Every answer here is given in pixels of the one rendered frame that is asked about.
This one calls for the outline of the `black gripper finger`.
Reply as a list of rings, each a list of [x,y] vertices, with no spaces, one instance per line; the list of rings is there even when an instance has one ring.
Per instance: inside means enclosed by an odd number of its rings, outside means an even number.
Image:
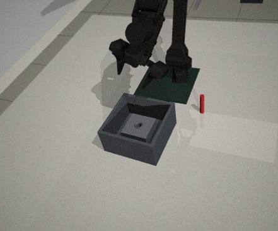
[[[122,72],[122,69],[124,67],[124,62],[122,61],[122,58],[123,58],[123,54],[122,55],[117,55],[115,53],[112,52],[112,54],[116,57],[116,60],[117,60],[117,74],[119,75],[121,72]]]
[[[151,75],[151,73],[148,73],[148,77],[146,78],[146,80],[142,86],[142,89],[144,89],[153,78],[157,79],[155,76]]]

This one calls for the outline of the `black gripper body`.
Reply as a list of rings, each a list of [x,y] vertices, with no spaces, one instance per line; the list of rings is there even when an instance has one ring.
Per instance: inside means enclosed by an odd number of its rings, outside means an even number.
[[[150,57],[152,56],[152,51],[154,49],[154,46],[156,45],[157,41],[146,41],[142,44],[140,44],[141,47],[145,47],[148,49],[148,54]],[[118,39],[110,44],[109,50],[117,55],[124,54],[125,50],[128,48],[130,44],[122,39]],[[149,57],[149,58],[150,58]],[[155,76],[158,79],[162,79],[164,76],[166,76],[170,70],[169,66],[161,61],[158,62],[152,62],[151,60],[148,61],[146,66],[150,67],[150,73],[151,75]]]

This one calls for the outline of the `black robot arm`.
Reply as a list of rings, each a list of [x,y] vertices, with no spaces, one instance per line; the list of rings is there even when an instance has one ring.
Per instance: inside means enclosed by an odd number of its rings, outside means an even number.
[[[124,52],[122,61],[133,68],[145,66],[150,55],[148,49],[140,44],[157,41],[165,17],[167,0],[136,0],[132,11],[132,23],[127,25],[125,37],[130,43]],[[166,51],[165,62],[172,68],[172,83],[188,83],[188,69],[192,67],[192,58],[188,56],[185,45],[185,24],[188,0],[173,0],[172,41]],[[141,11],[139,11],[141,10]]]

